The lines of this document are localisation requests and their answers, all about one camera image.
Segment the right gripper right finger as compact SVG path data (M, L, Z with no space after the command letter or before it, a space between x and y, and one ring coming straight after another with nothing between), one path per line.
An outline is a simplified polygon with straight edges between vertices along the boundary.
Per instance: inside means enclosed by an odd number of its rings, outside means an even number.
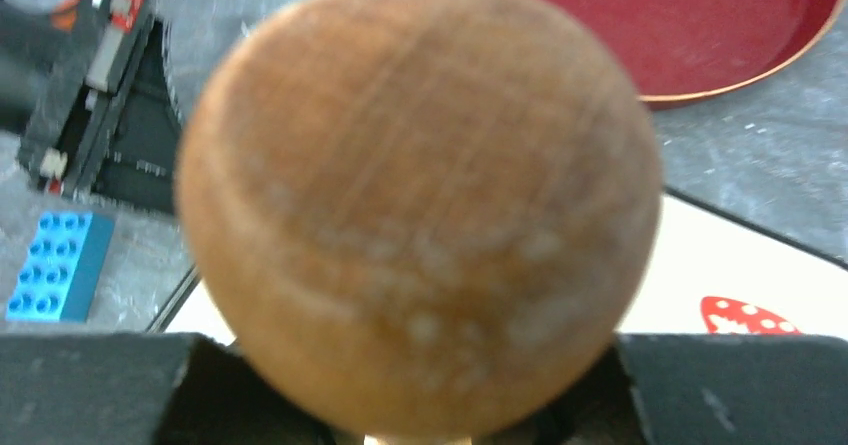
M625 334L493 444L843 444L847 344L817 335Z

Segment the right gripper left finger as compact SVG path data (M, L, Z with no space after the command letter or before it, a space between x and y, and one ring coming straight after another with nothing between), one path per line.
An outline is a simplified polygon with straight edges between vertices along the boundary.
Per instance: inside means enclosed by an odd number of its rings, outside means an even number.
M4 335L4 444L329 444L240 352L199 334Z

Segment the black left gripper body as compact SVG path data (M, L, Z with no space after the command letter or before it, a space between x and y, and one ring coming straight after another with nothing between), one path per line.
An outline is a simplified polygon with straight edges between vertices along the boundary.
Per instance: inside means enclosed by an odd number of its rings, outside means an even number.
M29 186L171 214L182 132L151 0L1 5L1 127Z

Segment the white strawberry print tray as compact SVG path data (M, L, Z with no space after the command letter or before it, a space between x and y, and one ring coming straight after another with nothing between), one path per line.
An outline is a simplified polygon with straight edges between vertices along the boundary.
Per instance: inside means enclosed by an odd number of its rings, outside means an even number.
M621 333L847 337L847 267L668 193Z

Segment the wooden rolling pin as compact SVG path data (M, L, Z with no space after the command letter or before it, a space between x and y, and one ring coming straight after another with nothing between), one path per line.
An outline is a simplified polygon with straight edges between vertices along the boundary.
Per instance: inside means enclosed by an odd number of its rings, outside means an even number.
M542 0L302 0L207 82L175 199L247 361L392 439L485 435L570 387L642 281L646 107Z

